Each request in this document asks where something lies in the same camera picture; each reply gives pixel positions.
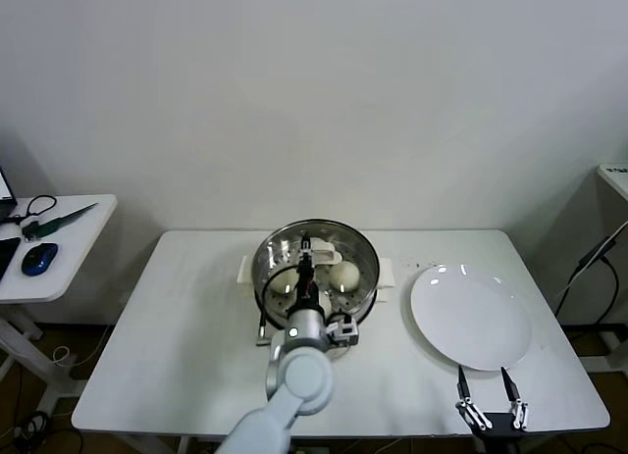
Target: black cable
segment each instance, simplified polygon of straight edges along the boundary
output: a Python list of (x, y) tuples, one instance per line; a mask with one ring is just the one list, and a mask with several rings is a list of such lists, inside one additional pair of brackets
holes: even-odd
[(18, 364), (18, 398), (16, 399), (16, 409), (13, 412), (13, 428), (18, 425), (20, 411), (20, 399), (22, 398), (22, 365)]
[(266, 283), (264, 284), (264, 287), (262, 287), (262, 295), (260, 295), (260, 297), (259, 297), (259, 300), (262, 302), (262, 310), (261, 310), (260, 316), (259, 316), (259, 326), (260, 327), (265, 327), (266, 326), (266, 291), (268, 290), (268, 286), (279, 275), (282, 275), (286, 271), (294, 270), (296, 268), (298, 268), (298, 265), (290, 265), (290, 266), (286, 266), (285, 268), (282, 268), (281, 270), (277, 271), (272, 276), (270, 276), (268, 278), (268, 280), (266, 281)]
[(562, 293), (562, 297), (560, 298), (560, 303), (558, 304), (558, 307), (556, 307), (556, 310), (553, 313), (555, 317), (558, 317), (558, 312), (560, 312), (562, 305), (565, 303), (565, 300), (567, 299), (567, 295), (569, 295), (569, 289), (571, 289), (571, 281), (576, 277), (578, 273), (580, 273), (580, 270), (582, 270), (582, 266), (578, 265), (576, 269), (573, 270), (573, 273), (569, 277), (569, 280), (567, 281), (567, 288)]
[[(38, 212), (31, 212), (30, 211), (30, 207), (39, 199), (52, 199), (52, 205), (48, 206), (48, 207), (44, 207), (42, 210), (38, 211)], [(28, 205), (26, 206), (26, 217), (31, 217), (31, 216), (40, 216), (41, 214), (43, 214), (44, 212), (48, 212), (50, 209), (52, 209), (53, 207), (55, 207), (57, 205), (57, 198), (55, 196), (51, 196), (49, 194), (40, 194), (36, 197), (33, 197), (32, 199), (30, 199), (30, 202), (28, 202)]]
[(604, 320), (606, 315), (608, 315), (608, 312), (610, 312), (610, 310), (612, 309), (612, 306), (615, 305), (615, 301), (617, 300), (617, 294), (619, 294), (619, 276), (617, 275), (617, 271), (610, 264), (610, 262), (608, 261), (606, 257), (602, 257), (600, 261), (602, 261), (612, 272), (613, 279), (615, 279), (615, 290), (613, 291), (612, 299), (610, 299), (610, 303), (606, 307), (606, 310), (604, 310), (602, 316), (596, 320), (595, 325), (599, 324), (602, 320)]
[[(619, 294), (619, 276), (617, 275), (617, 270), (612, 266), (610, 261), (608, 261), (608, 259), (605, 256), (600, 257), (600, 261), (602, 261), (610, 269), (610, 271), (612, 272), (612, 277), (613, 277), (613, 280), (614, 280), (614, 283), (615, 283), (615, 288), (613, 290), (612, 298), (610, 299), (610, 303), (605, 308), (605, 310), (603, 311), (602, 315), (593, 323), (593, 325), (598, 325), (608, 315), (608, 313), (612, 310), (612, 307), (615, 305), (615, 302), (617, 301), (617, 296)], [(576, 276), (580, 272), (581, 269), (582, 269), (582, 266), (580, 266), (580, 265), (578, 267), (576, 267), (574, 272), (571, 274), (571, 277), (569, 278), (569, 281), (567, 282), (567, 285), (569, 285), (571, 283), (571, 280), (574, 278), (574, 276)], [(560, 309), (562, 308), (562, 305), (565, 303), (567, 295), (569, 295), (569, 289), (570, 288), (571, 288), (570, 286), (567, 287), (565, 289), (564, 293), (562, 294), (562, 298), (560, 299), (560, 303), (558, 304), (558, 307), (556, 308), (556, 311), (554, 312), (554, 316), (555, 317), (558, 316), (558, 312), (560, 312)], [(584, 334), (585, 333), (578, 334), (576, 336), (572, 336), (571, 338), (569, 338), (569, 341), (573, 341), (575, 339), (578, 339), (579, 337), (583, 336)]]
[(610, 444), (606, 444), (605, 442), (592, 442), (591, 444), (587, 444), (585, 447), (582, 448), (581, 454), (587, 454), (587, 451), (592, 447), (603, 447), (619, 454), (626, 454), (626, 451), (622, 451), (618, 447), (611, 446)]
[(77, 454), (80, 454), (82, 452), (82, 448), (83, 448), (83, 446), (85, 444), (85, 440), (82, 437), (82, 433), (78, 429), (76, 429), (76, 428), (56, 429), (54, 431), (50, 431), (48, 433), (48, 437), (51, 437), (51, 436), (53, 436), (55, 434), (58, 434), (60, 432), (68, 432), (68, 431), (69, 432), (73, 432), (74, 434), (76, 434), (78, 436), (78, 440), (80, 441), (80, 446), (78, 447)]

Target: white plate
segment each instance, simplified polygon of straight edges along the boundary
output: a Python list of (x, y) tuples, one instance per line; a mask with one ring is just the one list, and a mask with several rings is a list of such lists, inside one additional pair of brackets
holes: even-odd
[(532, 324), (521, 298), (498, 277), (465, 265), (439, 265), (412, 287), (412, 314), (441, 353), (480, 371), (508, 368), (525, 356)]

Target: white wall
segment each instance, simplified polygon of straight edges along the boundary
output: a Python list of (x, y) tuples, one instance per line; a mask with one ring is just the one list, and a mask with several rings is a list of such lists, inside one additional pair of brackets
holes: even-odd
[(38, 317), (111, 319), (162, 230), (310, 216), (504, 228), (556, 291), (628, 158), (626, 1), (0, 0), (16, 189), (120, 200)]

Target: cable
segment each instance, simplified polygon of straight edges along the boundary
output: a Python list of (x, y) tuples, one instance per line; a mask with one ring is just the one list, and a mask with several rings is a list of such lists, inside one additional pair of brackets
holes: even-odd
[(560, 312), (560, 309), (562, 309), (562, 304), (565, 303), (565, 300), (567, 299), (567, 295), (569, 295), (569, 289), (571, 288), (571, 284), (573, 283), (573, 280), (578, 275), (578, 273), (580, 273), (581, 269), (582, 268), (580, 268), (580, 266), (577, 266), (574, 272), (569, 277), (569, 280), (567, 281), (567, 287), (565, 287), (565, 290), (562, 293), (562, 298), (560, 299), (560, 303), (558, 304), (558, 307), (556, 307), (556, 310), (553, 313), (555, 317), (558, 317), (558, 312)]
[[(94, 348), (94, 350), (91, 352), (91, 354), (89, 354), (89, 356), (87, 356), (85, 359), (83, 359), (82, 361), (78, 362), (78, 363), (74, 363), (74, 364), (61, 364), (63, 361), (65, 361), (66, 359), (68, 359), (70, 357), (70, 348), (68, 346), (57, 346), (53, 351), (52, 351), (52, 359), (50, 361), (48, 361), (48, 363), (50, 364), (55, 364), (57, 366), (60, 366), (62, 368), (73, 368), (76, 366), (80, 366), (82, 364), (85, 364), (87, 361), (89, 361), (91, 358), (93, 358), (96, 353), (98, 352), (98, 349), (100, 349), (100, 346), (102, 345), (102, 342), (105, 339), (105, 336), (107, 335), (107, 330), (111, 327), (111, 325), (108, 325), (107, 327), (105, 327), (105, 330), (102, 333), (102, 336), (100, 336), (100, 340), (98, 341), (98, 344), (96, 344), (96, 347)], [(27, 355), (21, 354), (19, 351), (14, 350), (14, 348), (8, 344), (6, 341), (2, 340), (2, 344), (4, 344), (7, 348), (10, 349), (11, 354), (13, 356), (19, 356), (21, 358), (25, 358), (25, 359), (29, 359), (30, 358)], [(60, 350), (65, 350), (66, 354), (64, 354), (61, 357), (57, 357), (57, 351)]]
[[(38, 200), (38, 199), (52, 199), (52, 204), (48, 207), (44, 207), (42, 210), (40, 210), (39, 212), (31, 212), (30, 211), (30, 207)], [(44, 212), (48, 212), (50, 209), (52, 209), (53, 207), (55, 207), (57, 205), (57, 198), (55, 196), (51, 196), (49, 194), (40, 194), (38, 196), (33, 197), (32, 199), (30, 199), (30, 202), (28, 202), (28, 205), (26, 206), (26, 217), (31, 217), (31, 216), (40, 216), (41, 214), (43, 214)]]
[(270, 276), (269, 279), (264, 284), (264, 287), (262, 287), (262, 295), (260, 295), (259, 297), (259, 299), (262, 302), (262, 310), (259, 316), (259, 327), (263, 328), (266, 326), (266, 291), (268, 290), (268, 286), (279, 275), (282, 275), (286, 271), (294, 270), (296, 268), (298, 268), (298, 265), (290, 265), (290, 266), (286, 266), (285, 268), (282, 268), (281, 270), (277, 271), (272, 276)]
[(626, 454), (626, 451), (622, 451), (618, 447), (611, 446), (610, 444), (606, 444), (605, 442), (592, 442), (591, 444), (587, 444), (585, 447), (582, 448), (581, 454), (587, 454), (587, 451), (592, 447), (603, 447), (619, 454)]
[(66, 413), (57, 413), (56, 415), (53, 415), (52, 418), (63, 418), (63, 417), (67, 417), (68, 415), (71, 415), (72, 413), (74, 413), (74, 409), (70, 412), (66, 412)]
[(351, 449), (353, 449), (355, 446), (357, 446), (360, 442), (362, 442), (362, 439), (358, 439), (356, 441), (353, 441), (351, 444), (349, 444), (347, 447), (345, 447), (340, 454), (346, 454), (347, 452), (349, 452)]
[(22, 365), (18, 364), (18, 398), (16, 399), (16, 409), (13, 411), (13, 427), (18, 425), (18, 415), (20, 410), (20, 399), (22, 398)]
[(608, 261), (608, 259), (606, 259), (605, 256), (602, 256), (600, 258), (600, 261), (602, 261), (612, 272), (612, 276), (613, 279), (615, 280), (615, 290), (613, 291), (612, 294), (612, 298), (610, 299), (610, 303), (608, 304), (608, 306), (606, 307), (606, 310), (604, 310), (603, 314), (601, 317), (599, 317), (596, 322), (594, 323), (594, 325), (597, 325), (599, 323), (602, 322), (602, 320), (604, 320), (604, 318), (608, 315), (608, 313), (610, 312), (610, 310), (612, 309), (612, 306), (615, 305), (615, 301), (617, 300), (617, 294), (619, 294), (619, 276), (617, 275), (617, 271), (615, 270), (615, 268), (610, 264), (610, 261)]
[[(89, 356), (87, 356), (82, 361), (80, 361), (78, 363), (74, 363), (74, 364), (61, 364), (60, 361), (56, 361), (56, 362), (54, 362), (54, 364), (56, 364), (57, 366), (61, 366), (62, 368), (75, 368), (76, 366), (81, 366), (81, 365), (85, 364), (87, 361), (89, 361), (91, 358), (93, 358), (96, 355), (96, 353), (100, 349), (100, 346), (102, 345), (102, 342), (105, 340), (105, 336), (107, 336), (107, 330), (109, 330), (110, 327), (111, 327), (111, 325), (108, 325), (105, 328), (105, 330), (102, 332), (102, 336), (100, 336), (100, 340), (98, 341), (98, 344), (96, 344), (96, 347), (94, 348), (94, 350), (91, 352), (91, 354), (89, 354)], [(66, 348), (68, 350), (68, 355), (70, 354), (70, 349), (67, 346), (58, 346), (52, 352), (53, 358), (54, 358), (54, 355), (55, 355), (56, 351), (58, 349), (60, 349), (60, 348)], [(61, 361), (65, 360), (68, 357), (68, 355), (64, 356), (61, 359)]]
[(615, 231), (615, 232), (614, 232), (614, 233), (613, 233), (613, 234), (612, 234), (609, 238), (607, 238), (607, 239), (603, 242), (603, 244), (602, 244), (602, 245), (600, 245), (600, 246), (598, 247), (598, 249), (597, 249), (597, 250), (596, 250), (596, 252), (593, 254), (593, 256), (591, 257), (591, 259), (587, 262), (587, 264), (586, 264), (585, 266), (583, 266), (583, 267), (582, 267), (582, 269), (581, 269), (578, 273), (575, 273), (574, 275), (572, 275), (572, 277), (569, 279), (569, 282), (567, 282), (567, 285), (566, 285), (564, 288), (560, 289), (560, 291), (559, 291), (559, 292), (556, 292), (556, 295), (554, 296), (554, 299), (555, 299), (556, 297), (558, 297), (560, 294), (562, 294), (563, 292), (565, 292), (566, 290), (568, 290), (568, 289), (569, 289), (569, 287), (571, 287), (571, 285), (572, 285), (572, 284), (576, 281), (576, 279), (577, 279), (578, 277), (580, 277), (580, 275), (581, 275), (581, 274), (582, 274), (582, 273), (583, 273), (583, 272), (584, 272), (587, 268), (589, 268), (589, 266), (591, 266), (591, 264), (592, 264), (594, 261), (596, 261), (596, 260), (598, 259), (598, 255), (600, 255), (600, 253), (604, 250), (604, 248), (606, 247), (606, 245), (607, 245), (608, 243), (610, 243), (610, 241), (611, 241), (611, 240), (613, 240), (613, 239), (614, 239), (617, 235), (619, 235), (619, 233), (621, 233), (621, 232), (622, 232), (622, 231), (626, 228), (626, 226), (628, 226), (628, 221), (624, 222), (621, 226), (619, 226), (619, 227), (617, 228), (617, 230), (616, 230), (616, 231)]
[(399, 439), (394, 440), (393, 442), (389, 442), (386, 446), (382, 446), (380, 447), (377, 451), (375, 451), (373, 454), (380, 454), (381, 452), (386, 451), (389, 447), (393, 447), (395, 444), (397, 444), (398, 442), (401, 442), (403, 440), (402, 437), (400, 437)]
[[(600, 258), (600, 261), (602, 263), (604, 263), (612, 272), (612, 276), (613, 276), (613, 280), (614, 280), (614, 290), (612, 293), (612, 298), (610, 299), (610, 303), (606, 306), (606, 308), (604, 309), (604, 311), (602, 312), (602, 315), (595, 320), (592, 325), (598, 325), (599, 323), (602, 322), (602, 320), (608, 315), (608, 313), (612, 310), (613, 306), (615, 305), (615, 302), (617, 301), (617, 296), (619, 294), (619, 276), (617, 275), (617, 270), (612, 266), (612, 264), (610, 263), (610, 261), (608, 261), (608, 259), (605, 256), (602, 256)], [(573, 274), (571, 275), (571, 277), (569, 278), (570, 280), (573, 279), (573, 277), (578, 273), (580, 267), (577, 267), (576, 270), (573, 272)], [(562, 299), (560, 300), (560, 304), (558, 304), (558, 307), (556, 308), (556, 312), (554, 313), (555, 316), (558, 315), (558, 312), (560, 312), (560, 308), (562, 307), (562, 304), (564, 304), (565, 299), (567, 298), (567, 295), (569, 294), (569, 288), (567, 288), (564, 292), (564, 294), (562, 294)], [(577, 334), (575, 336), (571, 336), (569, 338), (569, 341), (575, 341), (576, 339), (580, 338), (581, 336), (584, 336), (586, 333), (580, 333)]]

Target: white table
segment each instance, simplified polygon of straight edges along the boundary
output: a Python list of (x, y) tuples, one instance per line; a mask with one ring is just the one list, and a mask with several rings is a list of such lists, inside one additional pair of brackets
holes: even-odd
[[(469, 434), (454, 408), (457, 367), (421, 335), (410, 288), (430, 263), (491, 270), (522, 295), (533, 343), (509, 373), (530, 403), (530, 431), (600, 429), (609, 415), (508, 237), (497, 230), (368, 231), (392, 259), (385, 289), (360, 326), (360, 342), (333, 363), (335, 393), (294, 436)], [(79, 429), (224, 436), (266, 403), (268, 348), (256, 347), (258, 310), (236, 275), (265, 231), (165, 233), (72, 416)], [(498, 373), (466, 372), (476, 403), (507, 411)]]
[[(23, 215), (29, 201), (30, 198), (18, 199), (18, 207), (13, 215)], [(37, 407), (38, 410), (47, 413), (54, 410), (59, 398), (79, 396), (85, 381), (70, 378), (67, 368), (52, 364), (30, 343), (30, 338), (38, 339), (41, 336), (41, 330), (18, 306), (11, 304), (49, 302), (61, 297), (68, 289), (85, 256), (116, 208), (116, 196), (111, 194), (61, 196), (58, 197), (58, 203), (53, 209), (39, 217), (41, 223), (46, 223), (93, 203), (98, 203), (98, 205), (73, 224), (40, 240), (40, 242), (53, 242), (59, 245), (57, 256), (44, 274), (27, 277), (22, 273), (21, 264), (24, 255), (31, 247), (39, 243), (22, 241), (9, 268), (0, 280), (0, 347), (9, 354), (0, 367), (0, 379), (6, 375), (14, 361), (28, 368), (48, 384)], [(22, 237), (18, 226), (12, 224), (0, 226), (0, 239), (15, 236)], [(64, 364), (71, 364), (71, 362), (71, 359), (66, 360)]]
[(628, 164), (602, 164), (598, 167), (598, 175), (628, 201)]
[[(598, 175), (604, 179), (621, 197), (628, 201), (628, 164), (603, 164), (598, 167)], [(628, 340), (621, 343), (614, 331), (603, 331), (600, 338), (609, 353), (605, 356), (585, 356), (580, 358), (589, 373), (621, 372), (628, 378)]]

